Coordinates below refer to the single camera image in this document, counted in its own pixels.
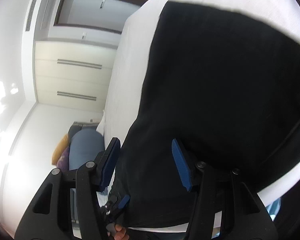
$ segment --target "black garment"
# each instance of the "black garment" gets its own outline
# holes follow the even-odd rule
[[[125,226],[189,221],[194,196],[173,138],[214,167],[239,168],[257,190],[281,177],[300,161],[300,45],[239,13],[168,2],[111,192],[131,196]]]

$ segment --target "blue cushion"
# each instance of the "blue cushion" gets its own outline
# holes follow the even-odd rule
[[[100,151],[105,150],[103,136],[95,129],[82,129],[71,140],[69,170],[75,170],[88,161],[93,161]]]

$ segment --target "blue gripper pad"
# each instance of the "blue gripper pad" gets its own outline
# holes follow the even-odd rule
[[[112,138],[109,146],[107,147],[105,154],[109,154],[108,158],[102,168],[102,176],[99,184],[102,191],[109,186],[112,174],[114,172],[115,165],[117,164],[119,154],[120,154],[120,140],[118,138]]]
[[[172,140],[171,150],[182,185],[190,192],[192,189],[190,169],[176,139]]]
[[[130,200],[130,196],[129,195],[125,195],[123,197],[123,199],[120,201],[120,203],[118,205],[118,208],[119,209],[123,209],[126,206],[126,204],[129,202],[129,200]]]

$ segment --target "bed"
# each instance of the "bed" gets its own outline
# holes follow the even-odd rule
[[[159,15],[168,0],[149,0],[125,23],[112,71],[105,113],[99,130],[105,146],[112,137],[124,142],[135,121],[147,70],[149,48]],[[281,31],[300,44],[300,6],[296,0],[175,0],[240,12]],[[300,163],[258,194],[267,206],[300,179]],[[187,224],[171,228],[139,228],[154,232],[185,232]]]

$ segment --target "yellow pillow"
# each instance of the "yellow pillow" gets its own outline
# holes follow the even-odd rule
[[[54,152],[52,154],[52,160],[51,160],[52,165],[57,165],[61,154],[68,146],[69,146],[69,136],[68,136],[68,134],[66,134],[60,140],[60,142],[58,143],[56,149],[54,150]]]

